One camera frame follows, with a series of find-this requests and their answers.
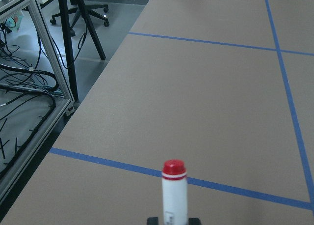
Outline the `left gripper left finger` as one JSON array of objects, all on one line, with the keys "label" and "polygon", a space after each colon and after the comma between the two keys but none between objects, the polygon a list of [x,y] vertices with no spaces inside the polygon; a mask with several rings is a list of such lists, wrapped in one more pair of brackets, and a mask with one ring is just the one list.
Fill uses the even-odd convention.
[{"label": "left gripper left finger", "polygon": [[146,225],[158,225],[158,217],[149,217],[146,221]]}]

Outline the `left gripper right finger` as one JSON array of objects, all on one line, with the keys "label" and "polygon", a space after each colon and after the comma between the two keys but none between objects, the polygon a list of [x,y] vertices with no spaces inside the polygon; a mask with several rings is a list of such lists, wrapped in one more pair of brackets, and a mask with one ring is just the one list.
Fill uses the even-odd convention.
[{"label": "left gripper right finger", "polygon": [[199,218],[189,218],[188,224],[189,225],[199,225]]}]

